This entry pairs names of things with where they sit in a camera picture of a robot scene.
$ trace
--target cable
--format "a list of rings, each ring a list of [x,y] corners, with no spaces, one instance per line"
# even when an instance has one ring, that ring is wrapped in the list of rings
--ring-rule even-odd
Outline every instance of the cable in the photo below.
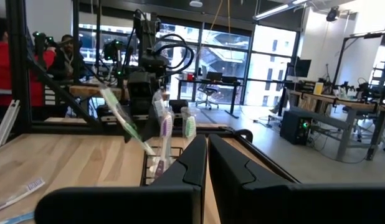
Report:
[[[211,31],[213,30],[213,26],[214,26],[214,24],[215,24],[215,22],[216,22],[217,16],[219,15],[220,8],[222,7],[222,5],[223,5],[223,0],[220,0],[219,6],[217,7],[217,11],[216,11],[216,14],[215,14],[215,18],[213,18],[213,22],[212,22],[212,24],[211,24],[211,28],[209,29],[209,32],[207,33],[204,42],[206,42],[207,38],[208,38],[209,35],[211,34]],[[203,48],[204,45],[205,45],[205,44],[202,44],[202,45],[199,46],[199,50],[198,50],[198,52],[197,52],[197,58],[198,58],[199,53],[201,53],[201,50],[202,50],[202,48]]]
[[[160,47],[154,54],[155,55],[159,55],[161,53],[162,50],[164,49],[171,49],[171,48],[175,48],[175,47],[184,47],[186,50],[190,51],[190,60],[189,62],[187,63],[187,65],[185,65],[184,67],[176,70],[176,71],[172,71],[172,72],[169,72],[167,75],[165,76],[162,76],[160,78],[166,78],[166,77],[169,77],[171,75],[174,75],[174,74],[177,74],[177,73],[180,73],[182,72],[183,70],[187,69],[192,63],[193,63],[193,60],[194,60],[194,51],[192,50],[192,48],[188,47],[187,45],[182,45],[182,44],[168,44],[168,45],[165,45],[165,46],[162,46]]]
[[[155,49],[155,46],[159,42],[162,42],[162,41],[166,40],[167,37],[177,37],[177,38],[179,38],[183,42],[183,44],[185,46],[187,46],[187,43],[186,43],[185,39],[182,38],[180,35],[178,35],[178,34],[166,34],[166,35],[163,35],[162,37],[160,37],[158,40],[156,40],[153,49]],[[167,65],[166,68],[168,68],[168,69],[178,68],[186,59],[187,59],[187,50],[184,52],[183,59],[176,66],[172,67],[172,66]]]

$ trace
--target black box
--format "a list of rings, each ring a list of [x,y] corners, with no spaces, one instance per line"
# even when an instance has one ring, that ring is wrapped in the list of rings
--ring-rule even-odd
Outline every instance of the black box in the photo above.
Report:
[[[281,122],[280,136],[291,144],[306,145],[311,118],[299,112],[286,111]]]

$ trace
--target table leg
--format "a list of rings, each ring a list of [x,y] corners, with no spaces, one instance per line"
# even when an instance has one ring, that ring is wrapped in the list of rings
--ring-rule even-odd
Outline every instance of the table leg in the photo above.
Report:
[[[233,118],[238,119],[239,117],[233,114],[236,95],[237,95],[237,86],[234,86],[234,89],[232,90],[232,99],[231,99],[230,111],[228,112],[227,110],[225,110],[225,112],[228,113],[229,115],[231,115]]]
[[[181,94],[181,83],[182,81],[179,80],[179,86],[178,86],[178,100],[180,100],[180,94]]]
[[[337,161],[343,161],[343,156],[345,155],[346,148],[348,147],[348,144],[350,142],[350,134],[353,129],[354,119],[356,119],[356,114],[357,114],[357,110],[354,110],[352,108],[349,109],[348,117],[346,119],[348,128],[343,130],[340,146],[338,148],[338,153],[336,155]]]
[[[381,141],[382,135],[385,129],[385,111],[380,112],[377,122],[374,128],[374,134],[371,138],[371,145],[367,151],[366,160],[371,161],[375,155],[375,151],[378,148],[378,144]]]

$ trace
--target desk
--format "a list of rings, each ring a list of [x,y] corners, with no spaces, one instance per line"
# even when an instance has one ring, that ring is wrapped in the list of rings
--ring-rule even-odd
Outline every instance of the desk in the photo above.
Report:
[[[327,102],[327,103],[334,103],[336,105],[344,105],[344,106],[349,107],[348,117],[347,117],[346,121],[341,121],[339,119],[326,117],[326,116],[323,116],[323,115],[318,114],[316,112],[303,110],[301,108],[298,108],[297,106],[291,106],[291,110],[306,113],[317,121],[329,124],[331,126],[334,126],[338,129],[343,130],[341,139],[335,138],[336,140],[340,141],[340,146],[338,148],[336,160],[338,160],[338,161],[343,160],[343,156],[345,155],[346,149],[348,147],[365,147],[365,148],[368,147],[366,160],[371,161],[373,159],[376,148],[378,147],[378,143],[381,140],[381,137],[383,135],[384,128],[385,128],[385,105],[378,106],[378,108],[377,108],[377,110],[380,111],[380,114],[377,118],[377,123],[375,126],[373,137],[371,138],[370,145],[368,145],[368,146],[365,144],[349,145],[350,134],[351,134],[352,128],[354,126],[354,121],[356,119],[357,112],[358,111],[372,112],[375,109],[374,104],[364,104],[364,103],[360,103],[357,101],[350,101],[350,100],[339,100],[337,97],[331,96],[331,95],[315,95],[315,94],[311,94],[311,93],[302,93],[302,92],[293,91],[293,90],[291,90],[290,93],[291,93],[291,95],[296,95],[296,96],[303,97],[303,98],[311,98],[314,100],[319,100],[319,101],[323,101],[323,102]]]
[[[256,163],[265,165],[235,139],[224,139]],[[185,148],[183,138],[172,146]],[[42,177],[46,184],[0,211],[0,221],[33,211],[47,193],[71,186],[139,186],[144,151],[122,136],[23,134],[0,148],[0,199]],[[220,224],[209,168],[206,175],[204,223]]]
[[[179,80],[179,88],[178,88],[178,100],[180,100],[180,94],[181,94],[181,84],[184,83],[199,83],[199,84],[210,84],[210,85],[222,85],[222,86],[233,86],[232,90],[232,99],[231,99],[231,105],[230,105],[230,111],[225,110],[226,113],[231,115],[233,118],[238,119],[239,117],[234,115],[234,105],[235,105],[235,96],[237,95],[237,87],[243,86],[240,83],[223,83],[223,82],[210,82],[206,80],[185,80],[182,78],[176,78]]]

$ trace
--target concrete floor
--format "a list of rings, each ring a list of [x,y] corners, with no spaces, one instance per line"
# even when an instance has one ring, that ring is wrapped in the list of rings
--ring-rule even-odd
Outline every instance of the concrete floor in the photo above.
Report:
[[[385,152],[382,150],[376,152],[373,161],[366,161],[364,157],[367,149],[348,149],[344,157],[346,163],[342,163],[332,159],[336,157],[339,142],[331,138],[320,136],[316,140],[315,149],[310,146],[294,146],[279,136],[277,125],[266,128],[264,124],[267,123],[269,108],[236,106],[235,115],[240,116],[239,119],[224,112],[229,109],[229,105],[221,105],[218,110],[216,107],[212,110],[203,109],[203,105],[198,108],[202,112],[197,118],[199,122],[251,130],[254,145],[303,183],[385,182]],[[337,111],[334,116],[344,114]],[[259,123],[252,121],[259,118]],[[371,123],[362,124],[366,128],[369,125]]]

